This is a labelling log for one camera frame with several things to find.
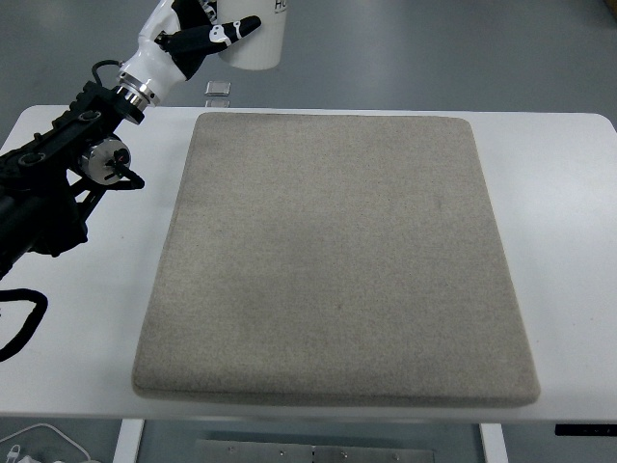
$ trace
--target black cable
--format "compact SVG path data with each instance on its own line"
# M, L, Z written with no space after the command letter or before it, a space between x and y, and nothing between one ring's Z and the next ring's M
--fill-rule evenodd
M116 60L103 60L103 61L99 61L98 63L96 63L93 66L94 81L98 85L100 85L100 86L103 85L102 81L100 80L100 77L98 76L98 69L102 68L103 66L111 66L111 65L117 66L117 67L121 68L122 63L120 61L116 61Z
M32 289L3 289L0 290L0 302L30 301L35 303L28 318L15 337L0 349L0 362L10 359L25 347L39 327L42 317L47 310L48 301L44 294Z

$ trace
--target screw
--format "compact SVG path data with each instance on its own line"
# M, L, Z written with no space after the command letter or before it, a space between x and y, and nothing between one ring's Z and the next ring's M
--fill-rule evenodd
M89 121L94 121L100 117L100 113L98 111L86 111L79 115L79 121L82 123L88 123Z
M30 167L41 162L45 158L44 152L28 152L19 158L17 163L22 167Z

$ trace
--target small metal object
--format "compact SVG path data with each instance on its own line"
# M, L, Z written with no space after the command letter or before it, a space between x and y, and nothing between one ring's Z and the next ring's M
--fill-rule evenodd
M228 99L207 99L205 101L206 108L229 108Z
M223 82L220 80L211 80L205 86L206 96L228 96L231 89L230 82Z

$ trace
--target silver metal ring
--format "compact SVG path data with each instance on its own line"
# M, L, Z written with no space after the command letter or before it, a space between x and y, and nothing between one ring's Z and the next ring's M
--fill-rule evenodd
M124 99L140 111L144 111L150 104L158 106L161 102L160 98L146 84L124 71L120 74L118 95L122 95Z

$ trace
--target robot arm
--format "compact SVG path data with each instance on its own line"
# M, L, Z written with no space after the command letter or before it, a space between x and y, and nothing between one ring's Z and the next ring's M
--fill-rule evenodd
M216 24L216 3L161 0L139 35L139 49L122 67L122 90L142 107L156 106L173 85L188 80L209 54L225 50L261 21L245 17Z
M119 85L88 82L52 129L0 156L0 280L25 253L56 257L87 241L86 220L109 190L143 188L129 169L130 152L114 131L123 120L140 123L173 85L190 79L205 56L226 49L259 27L250 16L216 25L213 3L161 0L139 36L139 49L121 65ZM70 184L67 171L80 178ZM77 201L86 193L85 199ZM47 306L29 289L0 290L0 302L36 304L18 335L0 349L11 358L32 337Z

